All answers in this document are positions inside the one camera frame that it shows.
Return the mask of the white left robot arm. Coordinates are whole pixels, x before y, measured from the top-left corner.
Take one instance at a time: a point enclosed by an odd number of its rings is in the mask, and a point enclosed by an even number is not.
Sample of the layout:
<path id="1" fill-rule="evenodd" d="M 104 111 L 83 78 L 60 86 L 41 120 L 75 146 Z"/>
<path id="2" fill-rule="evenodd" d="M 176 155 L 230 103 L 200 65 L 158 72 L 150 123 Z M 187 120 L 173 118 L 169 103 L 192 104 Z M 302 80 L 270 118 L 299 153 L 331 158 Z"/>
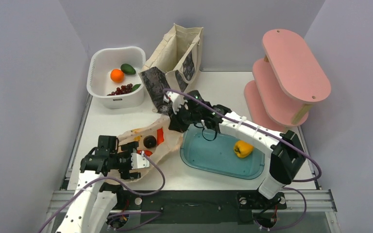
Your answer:
<path id="1" fill-rule="evenodd" d="M 126 197 L 120 192 L 121 187 L 105 183 L 107 175 L 111 170 L 122 169 L 124 177 L 129 178 L 132 155 L 138 146 L 137 141 L 120 145 L 116 136 L 99 136 L 97 146 L 81 160 L 77 189 L 56 232 L 100 232 L 112 208 L 121 208 Z"/>

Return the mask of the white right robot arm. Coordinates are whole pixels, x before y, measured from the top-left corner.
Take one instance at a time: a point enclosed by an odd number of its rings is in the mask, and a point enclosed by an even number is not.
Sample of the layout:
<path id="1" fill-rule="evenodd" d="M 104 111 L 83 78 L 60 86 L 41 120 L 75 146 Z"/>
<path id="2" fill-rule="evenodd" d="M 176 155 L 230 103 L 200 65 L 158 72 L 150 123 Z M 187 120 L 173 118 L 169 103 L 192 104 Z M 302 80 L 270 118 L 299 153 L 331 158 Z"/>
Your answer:
<path id="1" fill-rule="evenodd" d="M 228 107 L 204 101 L 197 90 L 186 94 L 165 88 L 164 102 L 171 104 L 170 130 L 184 132 L 195 125 L 212 130 L 216 135 L 227 134 L 240 139 L 269 157 L 269 173 L 255 195 L 255 202 L 261 208 L 274 203 L 278 192 L 295 181 L 306 161 L 306 153 L 295 132 L 281 133 L 257 125 Z"/>

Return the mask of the orange plastic grocery bag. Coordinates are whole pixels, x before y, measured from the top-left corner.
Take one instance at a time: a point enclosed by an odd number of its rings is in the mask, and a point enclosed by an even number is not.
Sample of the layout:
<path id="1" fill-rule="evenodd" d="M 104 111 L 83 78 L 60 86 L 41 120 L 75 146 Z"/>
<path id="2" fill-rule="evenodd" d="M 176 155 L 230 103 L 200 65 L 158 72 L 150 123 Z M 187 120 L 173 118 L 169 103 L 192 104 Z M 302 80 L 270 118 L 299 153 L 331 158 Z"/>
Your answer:
<path id="1" fill-rule="evenodd" d="M 183 134 L 169 130 L 170 118 L 161 114 L 123 114 L 109 122 L 105 135 L 116 136 L 121 144 L 137 141 L 137 152 L 144 150 L 149 158 L 158 164 L 165 161 L 172 152 L 178 150 L 183 141 Z M 156 131 L 163 128 L 164 142 L 155 148 L 147 149 L 143 145 L 144 137 L 152 135 L 157 138 Z"/>

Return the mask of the green avocado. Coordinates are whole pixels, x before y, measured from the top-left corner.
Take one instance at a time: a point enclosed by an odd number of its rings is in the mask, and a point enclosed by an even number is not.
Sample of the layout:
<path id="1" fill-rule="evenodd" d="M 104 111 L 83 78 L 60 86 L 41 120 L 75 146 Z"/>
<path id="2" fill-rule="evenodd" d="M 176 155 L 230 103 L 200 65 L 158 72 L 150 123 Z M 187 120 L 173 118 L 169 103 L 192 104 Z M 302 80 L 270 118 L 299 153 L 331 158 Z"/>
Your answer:
<path id="1" fill-rule="evenodd" d="M 135 75 L 137 73 L 135 68 L 132 65 L 127 64 L 127 63 L 122 64 L 120 66 L 120 70 L 126 75 Z"/>

